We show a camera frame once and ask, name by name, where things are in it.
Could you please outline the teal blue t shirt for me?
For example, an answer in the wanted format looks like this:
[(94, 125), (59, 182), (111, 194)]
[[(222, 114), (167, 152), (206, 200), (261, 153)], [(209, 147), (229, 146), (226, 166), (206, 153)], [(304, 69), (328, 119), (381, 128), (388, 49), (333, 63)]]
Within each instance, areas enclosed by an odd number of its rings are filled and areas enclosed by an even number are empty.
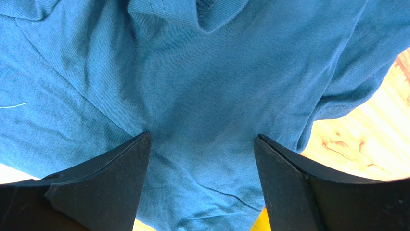
[(302, 152), (409, 45), (407, 0), (3, 0), (0, 161), (42, 178), (148, 131), (136, 218), (247, 231), (254, 138)]

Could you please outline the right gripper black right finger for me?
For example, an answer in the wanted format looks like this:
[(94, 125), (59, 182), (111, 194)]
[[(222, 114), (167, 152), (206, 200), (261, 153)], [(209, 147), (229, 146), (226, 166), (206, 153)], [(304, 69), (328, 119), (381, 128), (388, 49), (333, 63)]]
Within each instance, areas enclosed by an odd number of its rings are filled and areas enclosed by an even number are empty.
[(410, 180), (351, 175), (260, 134), (254, 153), (273, 231), (407, 231)]

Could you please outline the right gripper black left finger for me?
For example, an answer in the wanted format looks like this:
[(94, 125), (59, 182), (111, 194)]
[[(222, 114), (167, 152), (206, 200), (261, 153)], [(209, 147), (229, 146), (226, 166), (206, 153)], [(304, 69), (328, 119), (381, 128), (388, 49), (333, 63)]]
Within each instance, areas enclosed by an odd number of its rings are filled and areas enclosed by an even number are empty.
[(144, 132), (97, 157), (48, 175), (0, 186), (3, 231), (130, 231), (152, 138)]

